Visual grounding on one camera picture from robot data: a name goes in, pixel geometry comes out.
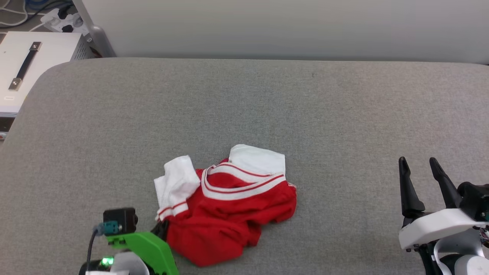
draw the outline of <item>power strip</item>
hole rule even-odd
[[[65,19],[60,19],[58,12],[59,9],[56,8],[41,17],[41,22],[45,28],[53,32],[63,32],[64,27],[71,26],[73,30],[70,32],[81,33],[88,43],[92,42],[87,25],[83,22],[79,13],[68,14]]]

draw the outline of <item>green 3d-printed part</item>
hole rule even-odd
[[[106,236],[115,249],[129,249],[157,275],[178,275],[170,246],[151,232]]]

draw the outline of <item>white stripe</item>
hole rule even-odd
[[[255,183],[255,182],[262,182],[263,179],[272,176],[272,175],[260,175],[260,176],[254,176],[250,175],[246,172],[241,171],[237,167],[233,166],[228,166],[228,165],[218,165],[218,166],[211,166],[208,168],[209,171],[207,172],[209,175],[215,174],[215,173],[226,173],[229,175],[233,175],[234,177],[247,182],[247,183]]]
[[[267,182],[275,177],[277,177],[278,175],[271,175],[271,176],[268,176],[267,178],[260,178],[260,181],[257,182],[257,183],[253,183],[253,184],[250,184],[250,185],[247,185],[247,186],[242,186],[242,187],[235,187],[235,188],[224,188],[224,187],[217,187],[217,186],[213,186],[212,184],[210,184],[210,182],[207,180],[207,174],[210,172],[209,169],[211,169],[212,167],[209,167],[205,170],[205,176],[202,175],[202,180],[204,180],[204,182],[207,184],[207,189],[211,190],[211,191],[217,191],[217,192],[241,192],[241,191],[245,191],[245,190],[248,190],[248,189],[251,189],[251,188],[254,188],[256,186],[259,186],[261,184],[263,184],[264,182]],[[282,181],[285,181],[285,176],[282,175],[280,177],[282,179]]]
[[[251,189],[251,190],[245,190],[242,192],[237,192],[237,193],[219,193],[219,192],[214,192],[212,190],[209,190],[205,186],[204,179],[207,177],[206,170],[204,170],[204,173],[202,175],[202,192],[204,193],[204,196],[207,198],[215,199],[215,200],[221,200],[221,201],[233,201],[233,200],[239,200],[239,199],[246,199],[261,193],[265,193],[269,191],[270,189],[274,188],[277,186],[279,183],[282,183],[285,181],[285,177],[279,177],[276,178],[272,181],[270,181],[267,184],[264,184],[258,188]],[[234,190],[235,188],[224,188],[226,191],[231,191]]]
[[[182,204],[179,205],[175,208],[169,208],[165,210],[163,213],[159,214],[157,218],[159,218],[160,221],[164,220],[168,216],[177,216],[178,214],[187,211],[188,210],[188,205],[187,204]]]

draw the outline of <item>white device box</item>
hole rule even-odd
[[[41,42],[18,91],[10,91],[13,79],[34,42]],[[94,58],[81,33],[9,31],[0,44],[0,117],[15,117],[39,76],[49,68],[80,59]],[[6,136],[0,129],[0,140]]]

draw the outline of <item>green led light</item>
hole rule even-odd
[[[100,262],[103,266],[109,266],[114,263],[114,258],[103,258],[102,261]]]

